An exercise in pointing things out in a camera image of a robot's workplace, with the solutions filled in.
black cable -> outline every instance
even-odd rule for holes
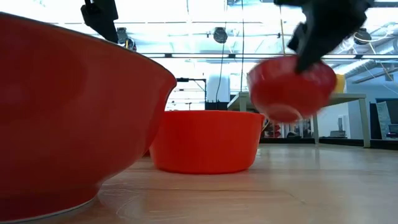
[[[243,14],[243,0],[241,0],[242,6],[242,70],[241,70],[241,91],[243,87],[243,63],[244,63],[244,14]]]
[[[226,43],[226,21],[224,25],[224,39],[223,39],[223,51],[221,54],[221,69],[220,69],[220,78],[218,79],[218,87],[217,87],[217,92],[216,92],[216,110],[218,110],[218,91],[220,90],[220,85],[221,85],[221,77],[223,76],[223,61],[224,61],[224,50],[225,50],[225,43]]]

ceiling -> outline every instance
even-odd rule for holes
[[[224,0],[116,0],[119,19],[115,21],[115,25],[127,28],[127,33],[137,44],[137,51],[142,54],[222,54],[223,48],[226,54],[282,54],[283,43],[287,45],[296,25],[305,21],[305,16],[299,8],[280,9],[271,2],[243,0],[242,11],[240,1],[233,6],[227,6]],[[398,52],[382,51],[383,44],[398,38],[398,1],[383,2],[387,2],[388,7],[375,7],[367,11],[368,20],[364,27],[372,35],[371,44],[377,54],[398,55]],[[84,24],[80,12],[83,4],[84,0],[0,0],[0,9],[101,38]],[[282,37],[279,36],[282,33],[281,19],[284,34]],[[226,28],[228,41],[225,46],[213,40],[212,33],[215,27]],[[344,41],[332,52],[339,55],[373,53],[369,44],[356,45],[352,38]],[[211,73],[220,73],[220,59],[157,58],[155,60],[172,71],[176,77],[206,78]],[[223,60],[222,73],[231,75],[233,90],[240,89],[242,67],[245,74],[259,60],[247,59],[243,65],[241,59]],[[388,61],[393,62],[388,66],[393,66],[395,60],[398,58],[393,60],[389,58]],[[352,59],[326,62],[337,72],[346,71],[355,63]],[[369,71],[377,73],[379,69],[369,68]],[[348,82],[355,82],[366,76],[370,76],[368,71],[358,72],[355,76],[349,77]],[[385,79],[381,77],[368,83],[383,82]],[[195,96],[188,98],[195,102],[202,101],[193,99],[204,97],[201,92],[204,87],[197,83],[187,85],[183,87],[197,91],[192,93],[196,94]],[[186,103],[183,100],[179,102],[184,105]]]

wall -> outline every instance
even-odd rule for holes
[[[370,113],[369,104],[375,103],[376,98],[398,98],[397,83],[385,82],[384,77],[377,78],[371,82],[364,82],[360,84],[347,84],[348,93],[365,93],[366,94],[366,109],[368,111],[369,131],[370,131]],[[349,110],[349,125],[351,127],[351,138],[363,139],[361,117],[359,113],[359,104],[357,101],[348,103]]]
[[[346,131],[347,138],[351,138],[349,125],[348,104],[328,106],[318,113],[318,131],[320,137],[330,136],[330,131],[338,131],[338,118],[343,117],[343,130]]]
[[[230,85],[229,74],[223,74],[221,80],[219,74],[210,74],[207,79],[207,101],[217,102],[219,100],[220,102],[229,102],[231,94]]]

glass wall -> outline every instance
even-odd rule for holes
[[[0,1],[0,10],[102,38],[84,24],[82,4],[83,0]],[[167,110],[205,109],[205,101],[213,97],[208,89],[214,83],[209,81],[217,76],[228,83],[230,95],[248,91],[247,72],[260,60],[292,54],[287,43],[296,25],[306,20],[300,8],[280,8],[272,1],[116,0],[116,4],[115,25],[126,28],[137,51],[177,78],[191,79],[178,83]],[[343,100],[319,112],[318,128],[313,119],[270,124],[280,128],[280,136],[270,130],[268,137],[286,138],[291,132],[311,138],[317,129],[320,137],[364,139],[366,124],[372,139],[397,139],[398,1],[376,0],[366,14],[364,29],[344,40],[324,61],[343,81],[340,95],[334,97],[363,97],[367,122],[361,119],[357,100]],[[220,31],[228,36],[225,43]]]

desk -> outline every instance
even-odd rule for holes
[[[368,112],[366,111],[366,95],[365,94],[351,94],[351,93],[334,93],[330,96],[330,101],[326,106],[338,105],[340,103],[348,103],[351,101],[359,101],[359,109],[362,122],[362,132],[364,147],[371,146],[370,133],[369,133],[369,122]],[[239,92],[232,100],[228,103],[228,110],[247,111],[248,109],[254,109],[251,103],[248,92]],[[315,143],[319,143],[319,131],[318,131],[318,118],[317,115],[313,116],[313,137]]]
[[[396,156],[348,146],[260,145],[251,169],[228,175],[161,172],[147,157],[107,180],[84,207],[24,224],[335,224],[355,217],[396,223]]]

